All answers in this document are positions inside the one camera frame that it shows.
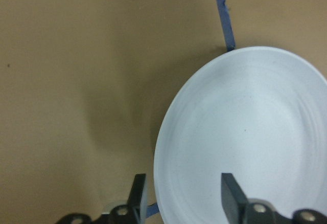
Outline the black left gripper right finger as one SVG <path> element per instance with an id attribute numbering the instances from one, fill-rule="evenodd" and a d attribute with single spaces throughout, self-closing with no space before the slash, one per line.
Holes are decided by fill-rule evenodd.
<path id="1" fill-rule="evenodd" d="M 232 173 L 221 174 L 221 203 L 228 223 L 243 223 L 249 201 Z"/>

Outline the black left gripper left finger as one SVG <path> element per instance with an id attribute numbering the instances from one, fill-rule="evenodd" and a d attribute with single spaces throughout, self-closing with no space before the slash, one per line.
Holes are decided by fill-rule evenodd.
<path id="1" fill-rule="evenodd" d="M 148 207 L 147 175 L 136 174 L 127 200 L 130 223 L 145 223 Z"/>

